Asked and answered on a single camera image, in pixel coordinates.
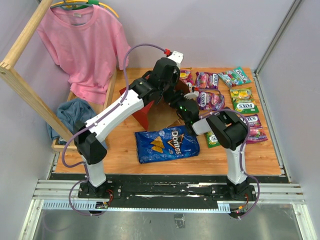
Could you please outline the red paper bag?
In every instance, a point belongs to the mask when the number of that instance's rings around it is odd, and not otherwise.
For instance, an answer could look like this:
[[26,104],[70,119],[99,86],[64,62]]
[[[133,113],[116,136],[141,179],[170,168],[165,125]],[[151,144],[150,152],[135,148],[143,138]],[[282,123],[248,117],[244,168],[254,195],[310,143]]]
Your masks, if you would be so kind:
[[162,99],[158,104],[151,102],[132,116],[145,131],[159,131],[172,126],[183,125],[184,122],[178,117],[176,110],[170,107]]

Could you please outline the purple candy packet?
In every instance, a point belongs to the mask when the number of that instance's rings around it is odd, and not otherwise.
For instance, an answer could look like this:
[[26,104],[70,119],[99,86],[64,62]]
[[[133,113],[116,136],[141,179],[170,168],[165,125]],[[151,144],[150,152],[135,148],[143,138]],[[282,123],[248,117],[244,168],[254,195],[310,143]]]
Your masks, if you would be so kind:
[[196,100],[201,111],[217,111],[225,106],[225,97],[219,91],[200,91]]
[[246,141],[247,144],[261,143],[268,140],[267,134],[263,129],[260,118],[257,114],[247,115],[246,120],[250,126],[250,135]]
[[214,72],[196,72],[195,86],[199,89],[217,90],[219,75]]

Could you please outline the orange candy packet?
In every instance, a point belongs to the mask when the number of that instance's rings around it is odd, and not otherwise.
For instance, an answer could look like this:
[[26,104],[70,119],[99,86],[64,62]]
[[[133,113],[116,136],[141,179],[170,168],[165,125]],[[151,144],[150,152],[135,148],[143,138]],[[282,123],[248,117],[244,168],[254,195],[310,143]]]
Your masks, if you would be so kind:
[[189,88],[191,88],[195,84],[192,75],[192,68],[181,69],[179,79],[183,81]]

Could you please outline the blue Doritos chip bag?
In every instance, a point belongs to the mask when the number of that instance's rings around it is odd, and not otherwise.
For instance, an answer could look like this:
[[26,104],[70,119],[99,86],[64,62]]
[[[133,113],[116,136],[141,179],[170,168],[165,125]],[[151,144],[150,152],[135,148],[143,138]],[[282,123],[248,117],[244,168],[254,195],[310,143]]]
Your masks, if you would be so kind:
[[134,136],[141,164],[191,158],[200,153],[197,137],[190,135],[184,125],[159,131],[139,131]]

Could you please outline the green candy packet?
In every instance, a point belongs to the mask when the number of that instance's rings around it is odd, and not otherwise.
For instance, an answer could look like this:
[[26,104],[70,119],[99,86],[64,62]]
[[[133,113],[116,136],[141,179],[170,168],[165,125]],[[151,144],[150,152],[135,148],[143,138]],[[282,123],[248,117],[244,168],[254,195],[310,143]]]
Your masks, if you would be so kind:
[[206,138],[207,147],[209,149],[220,146],[220,143],[217,137],[212,131],[205,133],[205,138]]
[[252,88],[230,89],[233,109],[241,114],[258,114],[259,109],[253,97]]

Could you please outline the teal candy packet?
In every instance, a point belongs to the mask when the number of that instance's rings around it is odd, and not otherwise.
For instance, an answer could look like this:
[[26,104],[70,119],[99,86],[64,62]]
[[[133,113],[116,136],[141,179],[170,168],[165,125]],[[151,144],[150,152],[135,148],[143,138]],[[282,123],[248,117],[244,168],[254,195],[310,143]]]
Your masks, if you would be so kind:
[[252,81],[246,75],[242,67],[236,67],[232,70],[226,70],[218,73],[218,76],[228,88],[249,84]]

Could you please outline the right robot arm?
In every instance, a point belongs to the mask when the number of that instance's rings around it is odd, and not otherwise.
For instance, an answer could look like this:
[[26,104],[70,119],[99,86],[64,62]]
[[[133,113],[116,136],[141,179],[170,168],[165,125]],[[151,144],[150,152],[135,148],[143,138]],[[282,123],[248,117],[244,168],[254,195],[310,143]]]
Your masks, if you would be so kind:
[[181,90],[170,90],[164,94],[164,101],[184,122],[187,131],[193,135],[213,132],[219,144],[225,149],[228,164],[227,196],[238,200],[249,190],[248,175],[245,170],[245,147],[250,126],[244,123],[244,117],[228,107],[200,115],[197,102],[191,94]]

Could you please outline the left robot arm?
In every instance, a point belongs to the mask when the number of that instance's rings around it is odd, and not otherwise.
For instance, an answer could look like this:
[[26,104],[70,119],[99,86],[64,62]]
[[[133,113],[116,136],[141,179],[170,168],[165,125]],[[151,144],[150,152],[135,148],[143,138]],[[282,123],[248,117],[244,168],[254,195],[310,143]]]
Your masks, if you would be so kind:
[[178,52],[162,57],[153,70],[135,79],[104,111],[85,123],[76,123],[74,143],[84,161],[89,191],[96,198],[107,193],[103,166],[103,159],[107,155],[107,149],[103,146],[106,137],[130,115],[149,103],[157,104],[164,94],[173,92],[179,80],[182,61],[183,55]]

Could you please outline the pink t-shirt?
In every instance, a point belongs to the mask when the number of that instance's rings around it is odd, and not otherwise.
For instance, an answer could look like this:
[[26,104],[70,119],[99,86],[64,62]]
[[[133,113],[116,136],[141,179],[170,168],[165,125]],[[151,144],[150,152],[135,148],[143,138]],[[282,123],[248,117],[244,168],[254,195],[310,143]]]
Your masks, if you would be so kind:
[[123,25],[106,9],[49,8],[37,32],[54,63],[69,75],[70,90],[102,105],[116,68],[127,66],[130,46]]

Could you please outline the blue cloth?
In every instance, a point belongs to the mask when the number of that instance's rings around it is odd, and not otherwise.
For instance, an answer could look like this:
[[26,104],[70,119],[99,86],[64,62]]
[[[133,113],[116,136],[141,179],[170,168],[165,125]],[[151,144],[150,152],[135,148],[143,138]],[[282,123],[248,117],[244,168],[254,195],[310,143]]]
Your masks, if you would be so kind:
[[[77,121],[84,123],[96,115],[97,112],[94,108],[86,100],[80,98],[74,98],[63,102],[56,110],[57,118],[72,134],[74,133],[74,125]],[[62,152],[67,141],[64,140],[48,123],[46,124],[46,127],[49,138],[52,140],[52,148],[56,152]]]

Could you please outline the wooden clothes rack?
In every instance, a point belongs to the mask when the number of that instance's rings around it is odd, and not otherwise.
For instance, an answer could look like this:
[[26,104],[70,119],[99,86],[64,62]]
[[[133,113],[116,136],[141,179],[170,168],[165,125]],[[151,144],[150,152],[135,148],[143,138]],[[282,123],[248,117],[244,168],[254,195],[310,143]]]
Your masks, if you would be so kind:
[[[0,2],[0,57],[3,59],[39,6],[36,0]],[[39,35],[35,33],[14,69],[44,103],[56,111],[61,103],[76,99],[68,76],[54,64]],[[0,150],[18,152],[26,144],[37,151],[47,144],[55,152],[64,145],[50,140],[47,124],[4,80],[0,82]]]

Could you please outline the yellow green hanger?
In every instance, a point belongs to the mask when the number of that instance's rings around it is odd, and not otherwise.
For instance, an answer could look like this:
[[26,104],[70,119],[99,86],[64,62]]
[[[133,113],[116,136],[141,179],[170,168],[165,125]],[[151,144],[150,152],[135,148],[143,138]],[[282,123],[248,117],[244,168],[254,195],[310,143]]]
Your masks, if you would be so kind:
[[62,0],[57,3],[53,3],[50,8],[61,8],[67,11],[81,10],[88,7],[98,6],[109,12],[111,12],[116,18],[119,18],[118,13],[106,3],[102,3],[99,0]]

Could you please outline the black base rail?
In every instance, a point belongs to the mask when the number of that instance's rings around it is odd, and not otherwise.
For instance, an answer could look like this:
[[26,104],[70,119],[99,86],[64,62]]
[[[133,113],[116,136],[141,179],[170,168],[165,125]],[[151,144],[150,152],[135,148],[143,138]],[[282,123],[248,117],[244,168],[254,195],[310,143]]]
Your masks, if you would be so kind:
[[33,200],[47,210],[77,210],[97,214],[105,211],[226,213],[242,215],[253,205],[299,205],[305,198],[299,184],[251,182],[244,193],[231,194],[226,183],[212,180],[181,181],[167,177],[112,175],[101,193],[85,182],[39,180]]

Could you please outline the aluminium frame post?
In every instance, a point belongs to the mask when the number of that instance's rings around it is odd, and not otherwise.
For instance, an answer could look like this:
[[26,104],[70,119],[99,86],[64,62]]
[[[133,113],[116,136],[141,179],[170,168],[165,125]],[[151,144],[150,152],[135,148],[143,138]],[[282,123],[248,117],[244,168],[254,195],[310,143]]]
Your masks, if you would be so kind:
[[279,25],[275,35],[273,36],[271,42],[269,43],[266,51],[264,52],[261,60],[259,61],[257,67],[253,71],[254,74],[257,76],[260,74],[264,66],[266,65],[267,61],[271,57],[272,53],[276,49],[278,43],[280,42],[281,38],[283,37],[285,31],[287,30],[288,26],[290,25],[291,21],[293,20],[294,16],[298,12],[299,8],[301,7],[304,0],[294,0],[290,5],[287,13],[285,14],[281,24]]

